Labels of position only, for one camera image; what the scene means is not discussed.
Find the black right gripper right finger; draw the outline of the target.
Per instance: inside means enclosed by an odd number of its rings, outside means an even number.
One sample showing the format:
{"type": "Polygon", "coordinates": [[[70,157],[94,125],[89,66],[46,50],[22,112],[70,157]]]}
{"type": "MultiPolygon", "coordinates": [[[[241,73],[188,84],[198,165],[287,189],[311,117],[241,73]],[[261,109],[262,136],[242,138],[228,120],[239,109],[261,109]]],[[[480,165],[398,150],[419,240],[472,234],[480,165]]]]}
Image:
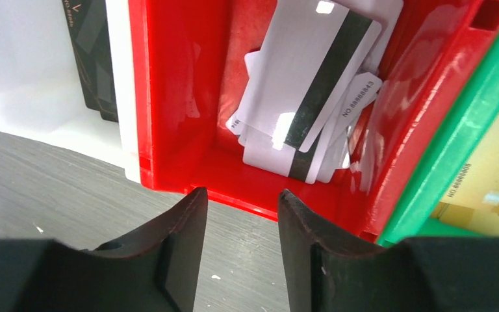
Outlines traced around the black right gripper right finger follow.
{"type": "Polygon", "coordinates": [[[277,216],[291,311],[499,311],[499,237],[411,237],[384,248],[289,190],[277,216]]]}

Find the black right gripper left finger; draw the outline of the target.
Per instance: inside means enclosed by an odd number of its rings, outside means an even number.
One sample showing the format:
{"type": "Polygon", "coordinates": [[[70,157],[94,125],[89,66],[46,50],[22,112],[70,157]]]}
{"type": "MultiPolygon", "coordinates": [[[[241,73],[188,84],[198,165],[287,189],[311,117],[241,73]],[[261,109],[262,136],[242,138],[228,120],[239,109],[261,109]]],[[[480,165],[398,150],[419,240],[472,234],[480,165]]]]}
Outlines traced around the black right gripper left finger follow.
{"type": "Polygon", "coordinates": [[[95,250],[55,239],[0,239],[0,311],[192,311],[208,193],[95,250]]]}

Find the white magnetic stripe card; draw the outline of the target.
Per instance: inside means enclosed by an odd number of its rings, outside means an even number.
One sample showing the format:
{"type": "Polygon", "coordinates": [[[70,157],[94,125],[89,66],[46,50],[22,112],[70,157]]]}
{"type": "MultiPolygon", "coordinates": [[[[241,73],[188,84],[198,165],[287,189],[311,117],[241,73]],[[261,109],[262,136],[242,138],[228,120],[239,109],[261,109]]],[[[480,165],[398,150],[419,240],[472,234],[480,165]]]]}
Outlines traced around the white magnetic stripe card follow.
{"type": "Polygon", "coordinates": [[[380,22],[327,1],[279,1],[236,116],[310,149],[380,36],[380,22]]]}

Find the yellow card in green bin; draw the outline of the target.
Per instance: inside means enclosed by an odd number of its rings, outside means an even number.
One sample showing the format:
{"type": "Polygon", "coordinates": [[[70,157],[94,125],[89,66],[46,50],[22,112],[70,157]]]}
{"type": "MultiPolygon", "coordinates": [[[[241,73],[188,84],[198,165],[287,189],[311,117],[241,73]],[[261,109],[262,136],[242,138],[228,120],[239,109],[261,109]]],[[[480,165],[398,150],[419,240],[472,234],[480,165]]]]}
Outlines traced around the yellow card in green bin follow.
{"type": "Polygon", "coordinates": [[[443,224],[499,236],[499,114],[431,216],[443,224]]]}

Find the cards in red bin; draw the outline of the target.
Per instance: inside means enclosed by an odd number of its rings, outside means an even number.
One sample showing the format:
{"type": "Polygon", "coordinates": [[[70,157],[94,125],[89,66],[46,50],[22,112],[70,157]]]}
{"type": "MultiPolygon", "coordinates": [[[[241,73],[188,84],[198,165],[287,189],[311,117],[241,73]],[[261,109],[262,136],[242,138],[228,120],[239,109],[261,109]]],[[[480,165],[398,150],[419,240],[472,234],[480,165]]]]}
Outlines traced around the cards in red bin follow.
{"type": "MultiPolygon", "coordinates": [[[[303,152],[273,142],[268,135],[242,123],[236,116],[237,110],[225,122],[226,128],[244,148],[242,160],[245,164],[308,184],[327,183],[335,170],[347,167],[348,127],[377,97],[383,84],[378,76],[379,64],[403,9],[402,1],[327,2],[340,4],[380,22],[382,31],[310,149],[303,152]]],[[[259,60],[259,51],[244,57],[249,78],[253,65],[259,60]]]]}

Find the red plastic bin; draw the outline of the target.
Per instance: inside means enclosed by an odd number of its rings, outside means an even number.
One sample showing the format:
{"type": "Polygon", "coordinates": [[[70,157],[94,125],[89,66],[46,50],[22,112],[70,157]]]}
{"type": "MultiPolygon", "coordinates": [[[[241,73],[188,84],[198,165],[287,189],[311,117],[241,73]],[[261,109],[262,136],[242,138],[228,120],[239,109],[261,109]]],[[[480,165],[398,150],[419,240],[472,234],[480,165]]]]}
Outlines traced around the red plastic bin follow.
{"type": "Polygon", "coordinates": [[[379,64],[386,83],[351,142],[352,169],[309,185],[242,161],[225,128],[275,1],[130,1],[142,185],[275,220],[289,189],[368,241],[383,233],[423,153],[499,43],[499,1],[405,1],[379,64]]]}

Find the green plastic bin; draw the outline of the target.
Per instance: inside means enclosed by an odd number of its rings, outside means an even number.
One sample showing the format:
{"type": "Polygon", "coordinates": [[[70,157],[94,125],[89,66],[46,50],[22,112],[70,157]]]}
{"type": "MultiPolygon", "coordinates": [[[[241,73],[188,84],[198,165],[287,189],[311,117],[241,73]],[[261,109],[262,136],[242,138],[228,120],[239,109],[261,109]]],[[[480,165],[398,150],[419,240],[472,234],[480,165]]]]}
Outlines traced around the green plastic bin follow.
{"type": "Polygon", "coordinates": [[[499,35],[438,128],[376,242],[414,236],[473,237],[430,217],[499,113],[499,35]]]}

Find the white plastic bin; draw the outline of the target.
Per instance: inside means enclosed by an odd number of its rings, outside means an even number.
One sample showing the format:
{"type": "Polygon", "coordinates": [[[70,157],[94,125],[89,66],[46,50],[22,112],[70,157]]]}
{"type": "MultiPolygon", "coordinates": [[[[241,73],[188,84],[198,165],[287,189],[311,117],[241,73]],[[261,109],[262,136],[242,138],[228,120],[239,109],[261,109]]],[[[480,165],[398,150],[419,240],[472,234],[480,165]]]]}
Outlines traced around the white plastic bin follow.
{"type": "Polygon", "coordinates": [[[140,182],[128,1],[105,1],[118,122],[85,105],[61,1],[0,1],[0,132],[123,168],[140,182]]]}

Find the black leather wallet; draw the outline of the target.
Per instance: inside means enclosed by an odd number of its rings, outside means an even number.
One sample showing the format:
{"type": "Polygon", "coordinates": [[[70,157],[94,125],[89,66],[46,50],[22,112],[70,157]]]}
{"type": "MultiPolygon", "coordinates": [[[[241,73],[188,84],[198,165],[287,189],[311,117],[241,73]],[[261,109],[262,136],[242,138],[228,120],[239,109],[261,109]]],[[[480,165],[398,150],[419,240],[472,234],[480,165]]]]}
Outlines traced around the black leather wallet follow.
{"type": "Polygon", "coordinates": [[[61,0],[85,105],[103,120],[118,122],[104,0],[61,0]]]}

